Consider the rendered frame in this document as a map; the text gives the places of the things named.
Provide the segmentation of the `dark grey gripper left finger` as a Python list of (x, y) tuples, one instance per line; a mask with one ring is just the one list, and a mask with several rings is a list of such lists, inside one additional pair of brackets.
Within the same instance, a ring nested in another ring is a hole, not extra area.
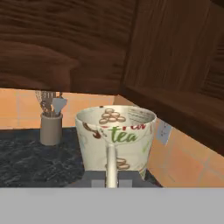
[(105, 171), (85, 171), (82, 179), (68, 186), (76, 188), (104, 188), (106, 186), (105, 180)]

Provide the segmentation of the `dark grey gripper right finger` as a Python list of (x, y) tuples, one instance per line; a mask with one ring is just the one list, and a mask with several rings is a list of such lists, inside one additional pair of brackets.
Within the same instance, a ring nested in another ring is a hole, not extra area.
[(149, 171), (146, 171), (145, 178), (142, 178), (138, 171), (119, 171), (118, 186), (122, 188), (153, 188), (162, 185)]

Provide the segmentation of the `white mug with tea print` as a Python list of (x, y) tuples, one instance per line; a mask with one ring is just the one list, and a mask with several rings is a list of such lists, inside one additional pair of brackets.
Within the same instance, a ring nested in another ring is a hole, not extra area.
[(84, 170), (105, 172), (108, 148), (115, 150), (119, 172), (137, 171), (145, 177), (157, 116), (137, 106), (86, 108), (75, 117)]

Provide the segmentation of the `dark wood cabinet door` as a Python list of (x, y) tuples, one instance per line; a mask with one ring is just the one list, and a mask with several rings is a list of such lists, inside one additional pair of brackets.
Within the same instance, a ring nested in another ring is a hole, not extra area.
[(224, 0), (137, 0), (119, 93), (224, 156)]

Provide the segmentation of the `dark wood cabinet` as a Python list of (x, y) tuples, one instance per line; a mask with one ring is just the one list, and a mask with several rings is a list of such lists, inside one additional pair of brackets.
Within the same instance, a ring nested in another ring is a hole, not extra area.
[(137, 0), (0, 0), (0, 88), (115, 95)]

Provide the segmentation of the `beige utensil pot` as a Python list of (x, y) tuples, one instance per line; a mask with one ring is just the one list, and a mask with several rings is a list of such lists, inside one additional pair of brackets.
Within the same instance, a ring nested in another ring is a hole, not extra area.
[(40, 142), (46, 146), (59, 144), (62, 138), (63, 115), (49, 117), (41, 114), (40, 117)]

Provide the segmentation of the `grey spatula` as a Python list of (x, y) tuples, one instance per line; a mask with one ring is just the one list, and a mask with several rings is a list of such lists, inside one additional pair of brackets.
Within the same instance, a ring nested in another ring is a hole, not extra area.
[(52, 105), (56, 115), (67, 105), (67, 99), (64, 98), (53, 98)]

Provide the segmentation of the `metal whisk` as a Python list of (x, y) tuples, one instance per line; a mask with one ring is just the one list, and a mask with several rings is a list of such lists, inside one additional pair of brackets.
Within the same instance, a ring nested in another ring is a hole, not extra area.
[(45, 116), (51, 116), (53, 112), (52, 110), (53, 98), (55, 97), (56, 93), (51, 91), (36, 90), (35, 95), (38, 99), (40, 107), (43, 110), (43, 114)]

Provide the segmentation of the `white wall socket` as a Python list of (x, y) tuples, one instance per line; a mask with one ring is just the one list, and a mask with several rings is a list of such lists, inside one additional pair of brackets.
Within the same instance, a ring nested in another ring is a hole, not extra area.
[(160, 120), (157, 126), (157, 134), (156, 134), (157, 140), (161, 144), (166, 145), (169, 140), (171, 132), (172, 132), (172, 126), (169, 123)]

